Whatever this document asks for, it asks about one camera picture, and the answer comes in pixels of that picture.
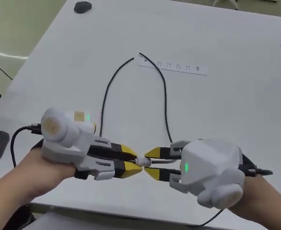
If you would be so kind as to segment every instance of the white power strip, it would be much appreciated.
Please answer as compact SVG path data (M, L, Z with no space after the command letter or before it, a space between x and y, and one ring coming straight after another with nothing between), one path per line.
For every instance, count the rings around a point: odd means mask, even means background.
M141 67L154 68L154 66L142 56L137 57L138 65ZM197 74L207 76L207 68L191 65L190 63L176 62L176 61L162 61L160 59L154 60L154 63L159 69Z

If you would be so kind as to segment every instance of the table surface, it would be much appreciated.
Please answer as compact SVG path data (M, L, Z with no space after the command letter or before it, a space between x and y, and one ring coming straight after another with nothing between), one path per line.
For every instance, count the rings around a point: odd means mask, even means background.
M0 130L11 135L39 123L51 106L90 110L99 126L106 85L138 52L206 66L207 76L163 71L174 141L222 139L238 144L281 192L281 18L166 0L92 0L86 14L68 0L0 100ZM122 69L106 102L104 137L139 155L168 146L160 76L137 61ZM19 162L41 137L15 143ZM0 177L12 168L9 148ZM201 224L217 210L142 172L124 180L68 179L38 204ZM263 229L225 211L209 226Z

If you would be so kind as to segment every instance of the black cable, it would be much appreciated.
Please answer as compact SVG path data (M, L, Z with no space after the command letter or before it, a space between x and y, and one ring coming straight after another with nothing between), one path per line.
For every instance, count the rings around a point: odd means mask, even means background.
M2 70L1 68L0 68L0 70L1 70L9 79L12 80L12 78L11 78L4 70Z
M171 138L171 134L170 134L170 131L169 131L169 126L168 126L168 117L167 117L167 88L166 88L166 80L165 80L165 77L164 75L162 74L162 72L160 71L160 69L157 67L157 65L155 65L155 63L153 61L151 61L147 56L145 56L144 54L142 53L139 53L141 56L143 56L146 60L148 60L155 68L156 70L159 72L162 80L163 80L163 83L164 83L164 104L165 104L165 112L164 112L164 115L165 115L165 124L166 124L166 130L167 130L167 134L168 134L168 138L169 138L169 141L170 143L172 143L172 138Z
M106 87L106 91L105 91L105 95L104 95L104 99L103 99L103 105L102 105L102 111L101 111L101 124L100 124L100 137L102 137L102 131L103 131L103 117L104 117L104 108L105 108L105 102L106 102L106 97L107 97L107 93L108 90L110 88L110 85L113 81L113 79L115 78L115 76L117 75L117 73L119 72L119 70L121 70L127 63L129 63L130 61L133 61L134 58L131 58L130 60L126 61L125 63L123 63L119 69L117 69L117 71L114 73L114 75L112 76L110 82L108 83L107 87Z
M142 53L139 53L139 55L141 55L142 57L144 57L146 60L148 60L155 68L156 70L159 72L162 80L163 80L163 85L164 85L164 100L165 100L165 124L166 124L166 130L167 130L167 134L168 134L168 138L170 143L172 143L172 138L171 138L171 134L169 131L169 126L168 126L168 117L167 117L167 88L166 88L166 80L164 75L162 74L162 72L160 71L160 69L157 67L157 65L155 65L155 63L153 61L151 61L147 56L145 56ZM117 69L117 71L114 73L114 75L112 76L110 82L108 83L107 87L106 87L106 91L105 91L105 95L104 95L104 99L103 99L103 104L102 104L102 111L101 111L101 125L100 125L100 137L102 137L102 131L103 131L103 118L104 118L104 108L105 108L105 102L106 102L106 98L107 98L107 94L108 94L108 90L110 88L110 85L112 83L112 81L114 80L115 76L117 75L117 73L119 72L119 70L121 70L126 64L128 64L130 61L134 60L134 58L129 59L128 61L126 61L125 63L123 63L119 69ZM152 161L152 164L166 164L166 163L174 163L176 162L176 160L169 160L169 161Z
M147 56L143 55L142 53L139 53L141 56L143 56L146 60L148 60L155 68L156 70L159 72L163 83L164 83L164 95L165 95L165 123L166 123L166 130L167 130L167 134L169 137L169 141L170 143L172 143L172 138L171 138L171 134L169 131L169 126L168 126L168 117L167 117L167 88L166 88L166 80L164 78L164 75L162 74L162 72L160 71L160 69L157 67L157 65L155 65L155 63L153 61L151 61ZM152 161L152 164L158 164L159 161ZM214 215L212 218L210 218L208 221L206 221L205 223L201 224L201 225L194 225L194 226L190 226L191 228L198 228L198 227L203 227L206 224L210 223L211 221L213 221L217 216L219 216L221 213L223 212L223 209L220 210L219 212L217 212L216 215Z
M200 228L200 227L204 227L205 225L207 225L208 223L212 222L217 216L219 216L222 212L224 211L224 209L221 209L219 212L217 212L216 215L214 215L212 218L210 218L208 221L206 221L203 224L199 224L199 225L187 225L190 228Z
M12 160L12 164L14 165L14 168L17 166L16 159L15 159L15 152L14 152L14 144L15 144L16 137L21 131L31 130L31 129L32 129L31 126L21 127L13 134L11 138L11 160Z

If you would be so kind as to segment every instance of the hand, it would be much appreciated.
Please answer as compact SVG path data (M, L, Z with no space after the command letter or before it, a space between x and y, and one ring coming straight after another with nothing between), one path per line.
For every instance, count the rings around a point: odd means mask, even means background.
M10 173L23 192L22 203L31 202L56 188L64 179L73 177L72 164L52 163L41 156L40 149L33 149Z

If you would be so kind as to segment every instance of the wrist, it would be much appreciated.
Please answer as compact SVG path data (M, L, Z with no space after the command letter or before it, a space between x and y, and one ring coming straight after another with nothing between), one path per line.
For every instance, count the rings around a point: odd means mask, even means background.
M28 188L28 181L20 177L15 169L6 174L0 179L3 186L7 189L8 199L12 204L20 207L31 202L30 191Z
M281 230L281 194L257 207L256 222L270 230Z

